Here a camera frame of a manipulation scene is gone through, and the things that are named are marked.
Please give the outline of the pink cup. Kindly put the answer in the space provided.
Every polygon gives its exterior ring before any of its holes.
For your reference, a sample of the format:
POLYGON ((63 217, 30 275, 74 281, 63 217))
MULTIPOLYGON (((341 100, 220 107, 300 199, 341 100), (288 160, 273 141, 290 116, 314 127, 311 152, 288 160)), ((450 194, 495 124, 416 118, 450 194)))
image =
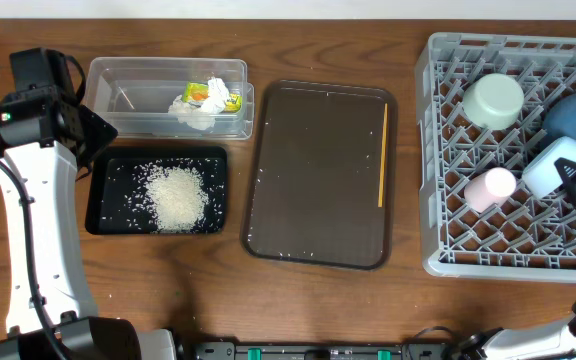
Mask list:
POLYGON ((505 168, 496 167, 469 181, 464 189, 464 198, 472 210, 481 213, 503 204, 516 187, 515 176, 505 168))

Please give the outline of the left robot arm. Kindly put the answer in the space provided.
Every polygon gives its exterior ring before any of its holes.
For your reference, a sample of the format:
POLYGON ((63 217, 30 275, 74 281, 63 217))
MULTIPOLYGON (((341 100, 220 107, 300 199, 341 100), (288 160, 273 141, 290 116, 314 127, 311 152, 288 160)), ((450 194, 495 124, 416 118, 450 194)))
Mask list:
POLYGON ((0 188, 11 283, 0 359, 175 359, 172 333, 99 316, 76 226, 80 166, 114 135, 59 85, 31 83, 0 102, 0 188))

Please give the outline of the light blue small plate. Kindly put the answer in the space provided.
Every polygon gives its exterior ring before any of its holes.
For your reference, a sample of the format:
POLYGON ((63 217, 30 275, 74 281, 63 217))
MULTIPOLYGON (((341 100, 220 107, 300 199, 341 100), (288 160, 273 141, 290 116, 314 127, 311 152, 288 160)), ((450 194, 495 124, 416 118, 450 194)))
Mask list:
POLYGON ((563 136, 541 151, 524 169, 522 180, 536 199, 542 199, 562 185, 555 162, 563 158, 576 163, 576 140, 563 136))

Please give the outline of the wooden chopstick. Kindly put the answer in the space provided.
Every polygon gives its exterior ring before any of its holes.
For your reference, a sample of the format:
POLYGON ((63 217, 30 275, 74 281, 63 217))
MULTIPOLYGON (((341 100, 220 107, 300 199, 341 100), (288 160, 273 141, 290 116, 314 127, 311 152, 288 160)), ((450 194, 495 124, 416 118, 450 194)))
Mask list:
POLYGON ((383 121, 382 121, 382 137, 380 147, 380 168, 379 168, 379 188, 378 188, 378 207, 384 206, 384 192, 385 192, 385 172, 387 163, 387 141, 388 141, 388 119, 389 107, 388 103, 384 103, 383 121))

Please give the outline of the white tissue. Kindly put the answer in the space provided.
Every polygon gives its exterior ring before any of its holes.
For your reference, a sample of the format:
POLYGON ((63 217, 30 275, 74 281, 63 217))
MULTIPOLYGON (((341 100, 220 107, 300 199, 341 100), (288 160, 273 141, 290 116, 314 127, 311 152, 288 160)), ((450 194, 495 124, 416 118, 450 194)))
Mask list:
POLYGON ((228 88, 221 78, 213 77, 208 83, 208 97, 204 100, 199 110, 206 114, 219 114, 226 108, 230 97, 228 88))
POLYGON ((215 126, 215 115, 222 111, 220 105, 206 101, 201 106, 176 98, 168 108, 168 113, 175 115, 180 123, 186 123, 193 129, 204 131, 215 126))

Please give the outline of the mint green bowl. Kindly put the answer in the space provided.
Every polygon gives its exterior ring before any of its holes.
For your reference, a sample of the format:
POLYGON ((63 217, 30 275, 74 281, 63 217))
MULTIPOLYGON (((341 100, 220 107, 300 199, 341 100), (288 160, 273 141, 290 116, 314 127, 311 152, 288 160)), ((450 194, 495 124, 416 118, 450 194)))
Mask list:
POLYGON ((462 108, 470 122, 490 130, 504 130, 518 119, 524 104, 519 83, 504 74, 488 74, 464 93, 462 108))

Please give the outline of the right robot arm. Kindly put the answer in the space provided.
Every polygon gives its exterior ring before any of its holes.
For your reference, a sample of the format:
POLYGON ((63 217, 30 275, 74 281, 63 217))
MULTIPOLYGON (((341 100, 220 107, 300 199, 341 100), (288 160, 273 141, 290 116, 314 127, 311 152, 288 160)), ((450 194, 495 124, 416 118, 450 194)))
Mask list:
MULTIPOLYGON (((555 168, 576 209, 576 162, 559 158, 555 168)), ((475 334, 449 355, 458 360, 576 359, 576 302, 573 316, 524 330, 497 328, 475 334)))

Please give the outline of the pile of white rice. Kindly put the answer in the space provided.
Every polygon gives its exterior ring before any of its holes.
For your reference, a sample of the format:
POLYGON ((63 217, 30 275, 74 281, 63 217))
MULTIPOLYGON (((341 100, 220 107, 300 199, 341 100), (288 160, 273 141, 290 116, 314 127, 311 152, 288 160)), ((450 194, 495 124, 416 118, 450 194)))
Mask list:
POLYGON ((98 234, 210 234, 225 222, 224 159, 115 158, 99 200, 98 234))

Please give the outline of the yellow green snack wrapper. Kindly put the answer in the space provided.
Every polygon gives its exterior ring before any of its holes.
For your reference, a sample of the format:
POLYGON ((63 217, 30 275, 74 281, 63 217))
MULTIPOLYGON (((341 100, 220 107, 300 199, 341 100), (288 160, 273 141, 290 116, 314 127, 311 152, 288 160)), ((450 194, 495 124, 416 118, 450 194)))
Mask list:
MULTIPOLYGON (((234 113, 242 107, 242 96, 238 93, 230 92, 230 97, 227 100, 226 108, 223 112, 234 113)), ((190 103, 194 106, 201 106, 204 100, 208 97, 208 85, 202 83, 189 83, 180 98, 182 101, 190 103)))

